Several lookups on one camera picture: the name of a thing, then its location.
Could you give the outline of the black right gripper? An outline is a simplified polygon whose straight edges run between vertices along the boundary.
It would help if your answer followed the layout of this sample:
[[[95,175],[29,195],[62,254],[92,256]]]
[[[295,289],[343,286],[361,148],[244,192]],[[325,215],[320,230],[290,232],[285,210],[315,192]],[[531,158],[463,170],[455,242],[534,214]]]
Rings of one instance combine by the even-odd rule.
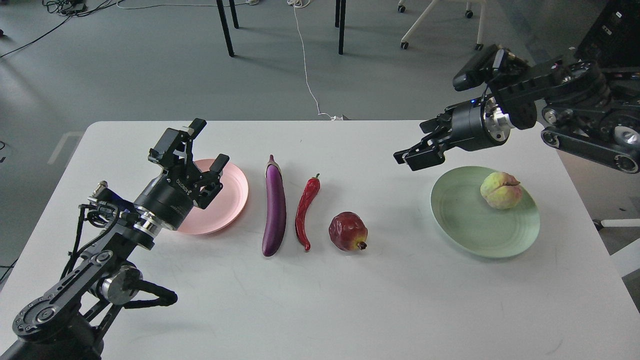
[[[509,115],[503,113],[494,99],[473,99],[451,105],[445,112],[419,124],[426,135],[446,133],[442,144],[447,148],[460,148],[473,152],[502,146],[514,127]],[[412,171],[439,166],[445,156],[438,144],[423,137],[416,145],[393,153],[398,164],[406,164]]]

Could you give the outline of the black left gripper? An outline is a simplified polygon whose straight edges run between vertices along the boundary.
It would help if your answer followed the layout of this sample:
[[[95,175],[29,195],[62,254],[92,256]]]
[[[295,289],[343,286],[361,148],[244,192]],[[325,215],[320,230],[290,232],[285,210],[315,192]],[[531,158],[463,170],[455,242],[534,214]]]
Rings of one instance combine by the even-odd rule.
[[[195,118],[187,127],[169,127],[149,150],[148,161],[162,171],[135,198],[134,208],[159,227],[178,230],[192,209],[205,210],[223,189],[228,155],[220,153],[208,168],[194,162],[193,141],[206,125],[206,120]]]

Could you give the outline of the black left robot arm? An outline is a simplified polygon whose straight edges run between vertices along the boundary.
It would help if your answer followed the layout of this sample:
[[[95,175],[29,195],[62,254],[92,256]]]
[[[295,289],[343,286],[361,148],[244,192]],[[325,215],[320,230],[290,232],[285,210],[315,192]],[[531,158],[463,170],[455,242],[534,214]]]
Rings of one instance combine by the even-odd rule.
[[[228,155],[217,155],[208,170],[194,162],[193,143],[205,127],[195,118],[187,127],[165,130],[147,157],[162,171],[135,201],[99,183],[78,208],[74,246],[60,279],[14,317],[17,340],[3,360],[99,360],[121,310],[178,301],[174,291],[144,280],[128,258],[137,247],[152,249],[161,230],[177,230],[192,209],[205,210],[223,189]]]

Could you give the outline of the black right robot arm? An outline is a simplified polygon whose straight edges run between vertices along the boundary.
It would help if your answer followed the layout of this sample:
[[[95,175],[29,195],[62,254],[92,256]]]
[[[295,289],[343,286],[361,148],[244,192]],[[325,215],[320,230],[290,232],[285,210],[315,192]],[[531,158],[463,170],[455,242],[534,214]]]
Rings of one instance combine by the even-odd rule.
[[[551,148],[627,174],[639,172],[639,91],[624,80],[635,68],[601,69],[558,56],[531,66],[507,48],[480,50],[452,80],[455,91],[484,85],[482,96],[446,107],[419,126],[423,138],[394,153],[412,171],[439,166],[445,152],[506,143],[513,129],[542,124]]]

